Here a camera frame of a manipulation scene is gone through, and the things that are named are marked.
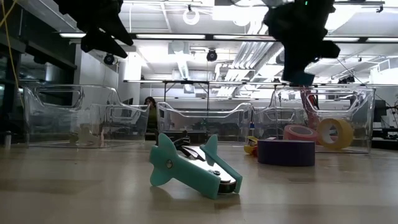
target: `table surface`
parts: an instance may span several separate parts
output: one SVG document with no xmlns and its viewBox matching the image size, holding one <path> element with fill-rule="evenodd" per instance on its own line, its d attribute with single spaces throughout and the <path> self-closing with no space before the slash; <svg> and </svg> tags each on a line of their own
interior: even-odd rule
<svg viewBox="0 0 398 224">
<path fill-rule="evenodd" d="M 220 146 L 243 184 L 210 200 L 177 180 L 151 187 L 151 144 L 1 149 L 0 223 L 398 223 L 396 152 L 317 154 L 315 167 L 277 167 Z"/>
</svg>

